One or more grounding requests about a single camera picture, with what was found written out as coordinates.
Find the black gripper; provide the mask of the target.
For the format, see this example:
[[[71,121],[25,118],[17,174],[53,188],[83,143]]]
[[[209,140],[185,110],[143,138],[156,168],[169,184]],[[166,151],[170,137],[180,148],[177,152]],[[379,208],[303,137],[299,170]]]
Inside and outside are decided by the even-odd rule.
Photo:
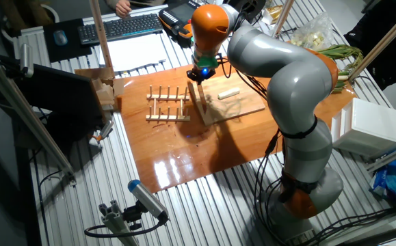
[[[187,71],[187,77],[192,81],[195,81],[196,85],[202,85],[204,80],[211,78],[215,74],[215,69],[203,68],[202,70],[199,69],[192,69]]]

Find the person's bare hand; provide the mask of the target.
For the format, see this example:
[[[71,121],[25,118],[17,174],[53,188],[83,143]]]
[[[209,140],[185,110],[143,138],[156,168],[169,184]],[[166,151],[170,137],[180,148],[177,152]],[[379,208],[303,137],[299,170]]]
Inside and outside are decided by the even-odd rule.
[[[117,2],[116,15],[119,16],[120,18],[126,18],[131,11],[132,11],[131,4],[128,0],[119,0]]]

